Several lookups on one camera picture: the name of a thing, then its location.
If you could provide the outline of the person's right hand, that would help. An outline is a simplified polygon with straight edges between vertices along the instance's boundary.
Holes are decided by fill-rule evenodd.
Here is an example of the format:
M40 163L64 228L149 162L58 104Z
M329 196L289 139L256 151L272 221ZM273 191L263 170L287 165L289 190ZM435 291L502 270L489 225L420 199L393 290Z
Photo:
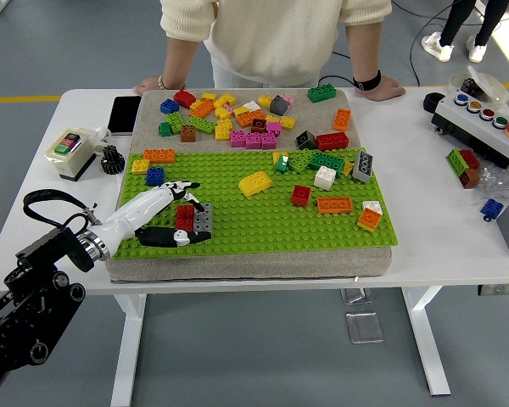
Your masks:
M132 88L132 91L137 95L142 96L148 91L165 90L165 86L161 84L159 76L153 76L143 80L139 85Z

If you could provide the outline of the person's left hand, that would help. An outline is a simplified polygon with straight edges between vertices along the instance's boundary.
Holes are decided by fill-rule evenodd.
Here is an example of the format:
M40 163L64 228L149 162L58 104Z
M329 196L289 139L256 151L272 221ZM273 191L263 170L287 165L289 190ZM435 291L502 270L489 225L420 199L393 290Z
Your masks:
M406 94L406 90L395 79L383 75L381 82L376 88L369 91L356 89L355 93L365 99L382 102L401 97Z

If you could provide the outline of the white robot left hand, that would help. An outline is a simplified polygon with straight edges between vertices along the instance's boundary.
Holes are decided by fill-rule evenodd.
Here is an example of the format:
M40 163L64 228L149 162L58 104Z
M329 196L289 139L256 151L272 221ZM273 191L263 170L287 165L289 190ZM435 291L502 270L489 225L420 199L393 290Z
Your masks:
M211 239L209 231L185 231L166 227L149 227L148 223L172 202L184 199L203 212L204 206L188 190L197 188L197 182L166 182L139 193L117 209L102 225L92 226L94 233L110 255L117 252L120 243L135 237L143 246L177 248Z

